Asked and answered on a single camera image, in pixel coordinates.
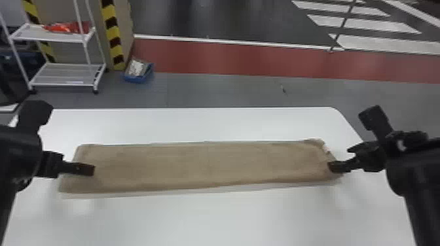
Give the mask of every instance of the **gray floor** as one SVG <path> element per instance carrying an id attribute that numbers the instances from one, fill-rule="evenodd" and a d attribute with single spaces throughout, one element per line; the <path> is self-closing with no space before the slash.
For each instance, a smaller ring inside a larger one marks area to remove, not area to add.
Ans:
<path id="1" fill-rule="evenodd" d="M 384 108 L 395 129 L 440 136 L 438 95 L 440 85 L 434 84 L 169 73 L 157 73 L 149 84 L 130 84 L 120 79 L 120 73 L 109 73 L 97 96 L 91 89 L 40 88 L 30 99 L 63 109 L 331 106 L 370 140 L 372 135 L 357 114 L 376 104 Z M 11 118 L 12 114 L 0 114 L 0 123 Z"/>

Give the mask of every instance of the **red floor stripe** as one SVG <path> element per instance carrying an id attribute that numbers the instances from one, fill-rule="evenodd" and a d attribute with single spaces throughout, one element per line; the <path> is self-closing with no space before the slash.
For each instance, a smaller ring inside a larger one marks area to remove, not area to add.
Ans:
<path id="1" fill-rule="evenodd" d="M 163 73 L 213 73 L 438 84 L 440 57 L 136 39 L 132 54 Z"/>

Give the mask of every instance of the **floor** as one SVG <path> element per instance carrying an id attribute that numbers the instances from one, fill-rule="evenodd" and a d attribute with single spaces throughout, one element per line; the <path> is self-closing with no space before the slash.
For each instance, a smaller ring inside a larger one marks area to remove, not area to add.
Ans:
<path id="1" fill-rule="evenodd" d="M 438 4 L 394 0 L 131 0 L 135 33 L 440 54 Z"/>
<path id="2" fill-rule="evenodd" d="M 109 73 L 100 90 L 95 96 L 84 89 L 41 88 L 30 99 L 43 99 L 60 109 L 330 106 L 364 139 L 373 138 L 357 114 L 379 104 L 395 129 L 440 136 L 437 84 L 175 73 L 157 73 L 149 84 L 130 84 L 121 81 L 120 73 Z M 0 123 L 11 118 L 12 114 L 0 114 Z"/>
<path id="3" fill-rule="evenodd" d="M 396 129 L 440 135 L 440 56 L 433 55 L 440 54 L 436 18 L 440 13 L 430 4 L 356 0 L 336 44 L 347 50 L 333 53 L 326 49 L 334 44 L 333 34 L 344 16 L 341 9 L 348 9 L 350 0 L 131 4 L 135 32 L 144 35 L 260 44 L 136 39 L 133 55 L 156 63 L 155 77 L 148 84 L 130 84 L 122 81 L 120 72 L 110 72 L 102 78 L 97 96 L 91 90 L 41 88 L 30 99 L 43 99 L 60 109 L 329 106 L 338 109 L 365 140 L 373 138 L 357 114 L 381 105 Z M 353 41 L 359 37 L 360 42 Z M 0 123 L 12 117 L 2 113 Z"/>

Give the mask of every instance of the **white table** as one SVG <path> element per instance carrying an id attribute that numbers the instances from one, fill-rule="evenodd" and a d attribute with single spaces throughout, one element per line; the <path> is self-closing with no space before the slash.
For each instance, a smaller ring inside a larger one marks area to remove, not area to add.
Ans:
<path id="1" fill-rule="evenodd" d="M 338 159 L 361 139 L 335 109 L 55 110 L 45 150 L 70 160 L 84 143 L 323 139 Z M 339 184 L 256 191 L 63 200 L 57 181 L 19 193 L 5 244 L 124 246 L 414 245 L 403 200 L 384 173 Z"/>

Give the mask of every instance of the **folded towel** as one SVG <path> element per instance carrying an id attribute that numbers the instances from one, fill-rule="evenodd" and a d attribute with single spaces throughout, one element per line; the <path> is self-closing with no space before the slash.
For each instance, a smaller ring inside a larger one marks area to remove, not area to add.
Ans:
<path id="1" fill-rule="evenodd" d="M 59 191 L 142 192 L 328 181 L 339 177 L 327 167 L 334 159 L 317 139 L 81 145 L 73 161 L 95 165 L 95 174 L 63 175 Z"/>

